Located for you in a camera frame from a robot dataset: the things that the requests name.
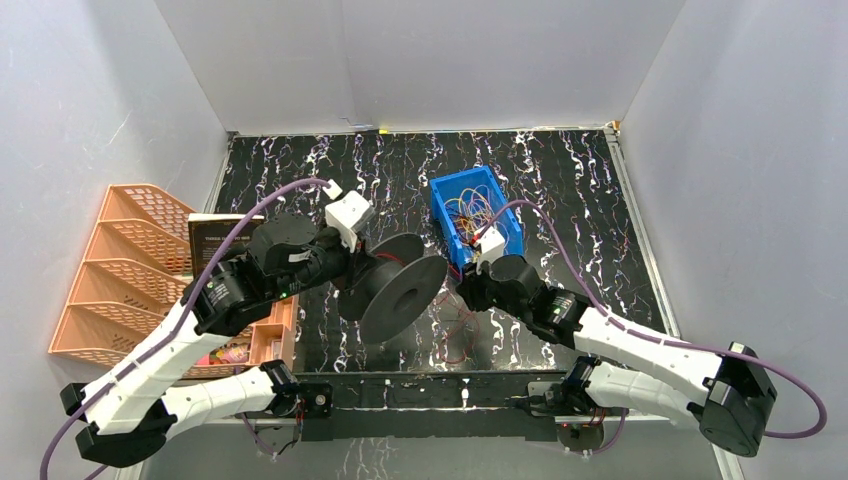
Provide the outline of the black cable spool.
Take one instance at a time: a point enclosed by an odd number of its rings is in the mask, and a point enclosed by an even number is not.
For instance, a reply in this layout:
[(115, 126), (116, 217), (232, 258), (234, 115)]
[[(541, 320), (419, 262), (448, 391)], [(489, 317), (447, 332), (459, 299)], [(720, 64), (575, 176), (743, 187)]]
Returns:
[(334, 281), (339, 315), (359, 325), (363, 343), (388, 341), (428, 308), (447, 271), (447, 260), (427, 255), (419, 235), (389, 237), (354, 253), (345, 273)]

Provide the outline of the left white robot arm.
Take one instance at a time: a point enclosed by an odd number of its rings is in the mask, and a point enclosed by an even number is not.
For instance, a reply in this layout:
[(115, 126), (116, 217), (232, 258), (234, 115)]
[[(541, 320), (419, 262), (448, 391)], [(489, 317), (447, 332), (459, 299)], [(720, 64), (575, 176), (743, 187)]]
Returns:
[(69, 418), (84, 424), (75, 438), (82, 458), (132, 466), (186, 430), (248, 412), (327, 416), (331, 388), (298, 381), (282, 360), (187, 387), (180, 380), (203, 356), (268, 317), (276, 303), (350, 278), (365, 258), (366, 222), (334, 207), (326, 208), (322, 227), (302, 215), (280, 215), (244, 245), (237, 223), (158, 327), (108, 373), (61, 391)]

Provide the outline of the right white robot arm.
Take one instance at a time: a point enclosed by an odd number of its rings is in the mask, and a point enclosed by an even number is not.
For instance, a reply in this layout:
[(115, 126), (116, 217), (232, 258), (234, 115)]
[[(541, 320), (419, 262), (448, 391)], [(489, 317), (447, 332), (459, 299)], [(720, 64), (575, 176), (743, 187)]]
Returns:
[(637, 410), (695, 427), (737, 456), (758, 453), (777, 391), (752, 348), (701, 351), (603, 314), (586, 296), (543, 281), (520, 255), (464, 266), (457, 291), (471, 310), (501, 310), (541, 340), (581, 352), (563, 384), (571, 411)]

